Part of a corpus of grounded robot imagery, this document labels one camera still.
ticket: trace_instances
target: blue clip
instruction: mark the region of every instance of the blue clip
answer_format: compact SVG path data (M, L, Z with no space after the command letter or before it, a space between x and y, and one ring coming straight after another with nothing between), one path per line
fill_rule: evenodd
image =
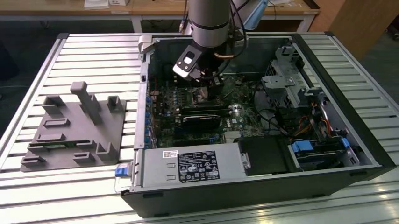
M119 164L115 169L115 177L123 177L130 175L128 164Z
M291 144L291 147L295 153L314 150L314 146L310 141L297 141Z
M351 147L350 142L349 142L349 140L346 138L342 138L342 143L343 143L345 148L350 148Z

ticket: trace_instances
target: table leg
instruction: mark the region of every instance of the table leg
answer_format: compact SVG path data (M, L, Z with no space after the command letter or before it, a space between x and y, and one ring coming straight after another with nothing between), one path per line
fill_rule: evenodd
M311 24L314 22L314 17L315 15L305 16L305 19L302 20L297 30L299 33L307 32L310 30Z
M39 22L40 22L42 27L43 27L44 29L48 29L48 27L50 27L48 21L43 21L43 20L40 20Z
M134 32L143 33L142 16L140 15L132 15L132 25L134 25Z

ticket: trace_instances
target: warning label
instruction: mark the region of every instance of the warning label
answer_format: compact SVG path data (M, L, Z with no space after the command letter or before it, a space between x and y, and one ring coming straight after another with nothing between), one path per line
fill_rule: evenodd
M182 183L220 179L215 151L178 154Z

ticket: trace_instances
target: gray carpet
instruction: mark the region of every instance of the gray carpet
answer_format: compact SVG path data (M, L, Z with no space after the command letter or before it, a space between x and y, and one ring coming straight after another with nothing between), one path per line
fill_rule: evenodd
M179 21L144 21L144 32L176 32ZM38 21L0 22L0 40L14 57L20 73L8 81L0 81L0 136L12 119L19 104L59 33L130 33L130 21L51 21L44 29ZM383 35L362 60L389 94L399 102L399 42Z

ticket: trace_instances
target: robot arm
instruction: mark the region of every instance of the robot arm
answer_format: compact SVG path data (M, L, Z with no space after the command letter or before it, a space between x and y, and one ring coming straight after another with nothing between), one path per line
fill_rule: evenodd
M268 0L191 0L190 23L192 44L186 48L174 71L187 79L200 81L218 76L219 66L234 55L226 55L228 44L234 45L234 24L255 29L263 16Z

